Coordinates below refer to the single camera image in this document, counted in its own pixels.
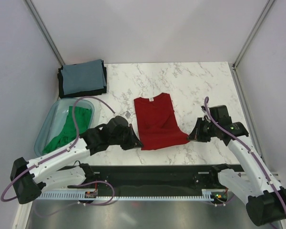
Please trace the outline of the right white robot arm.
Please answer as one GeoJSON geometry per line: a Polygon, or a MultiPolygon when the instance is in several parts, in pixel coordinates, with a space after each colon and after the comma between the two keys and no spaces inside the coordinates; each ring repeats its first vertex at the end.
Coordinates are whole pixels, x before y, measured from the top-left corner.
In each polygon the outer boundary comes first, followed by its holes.
{"type": "Polygon", "coordinates": [[[234,154],[247,175],[241,178],[227,164],[212,168],[209,175],[211,186],[224,186],[245,205],[247,214],[256,226],[286,220],[286,188],[267,168],[256,152],[249,132],[241,122],[233,122],[225,105],[201,107],[203,117],[196,120],[189,141],[210,142],[213,137],[223,141],[234,154]]]}

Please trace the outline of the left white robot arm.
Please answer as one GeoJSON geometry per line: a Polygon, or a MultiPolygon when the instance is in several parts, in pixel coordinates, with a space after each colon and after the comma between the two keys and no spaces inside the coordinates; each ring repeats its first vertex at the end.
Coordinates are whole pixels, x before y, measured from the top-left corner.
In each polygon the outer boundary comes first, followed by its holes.
{"type": "Polygon", "coordinates": [[[27,204],[44,191],[51,190],[53,182],[75,181],[74,173],[64,179],[62,168],[71,162],[106,151],[109,146],[118,145],[123,150],[142,148],[133,127],[121,116],[112,118],[107,124],[100,124],[78,135],[69,145],[45,156],[26,161],[23,157],[13,162],[10,174],[11,185],[20,204],[27,204]]]}

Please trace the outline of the red t shirt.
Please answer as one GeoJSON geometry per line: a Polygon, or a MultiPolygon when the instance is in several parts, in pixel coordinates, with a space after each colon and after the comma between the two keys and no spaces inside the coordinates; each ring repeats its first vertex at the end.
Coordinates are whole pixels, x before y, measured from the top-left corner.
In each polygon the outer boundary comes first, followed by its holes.
{"type": "Polygon", "coordinates": [[[134,99],[142,150],[157,150],[187,144],[187,134],[178,126],[169,94],[134,99]]]}

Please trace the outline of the clear teal plastic bin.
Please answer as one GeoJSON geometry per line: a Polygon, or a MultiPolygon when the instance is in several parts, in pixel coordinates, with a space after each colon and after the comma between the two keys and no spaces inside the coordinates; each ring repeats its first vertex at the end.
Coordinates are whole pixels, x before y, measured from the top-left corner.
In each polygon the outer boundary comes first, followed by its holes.
{"type": "MultiPolygon", "coordinates": [[[[36,156],[42,156],[45,146],[61,132],[68,115],[69,106],[73,106],[75,103],[75,98],[67,98],[60,99],[53,104],[35,142],[34,151],[36,156]]],[[[76,103],[76,106],[92,110],[91,126],[94,116],[94,105],[87,100],[80,100],[76,103]]]]}

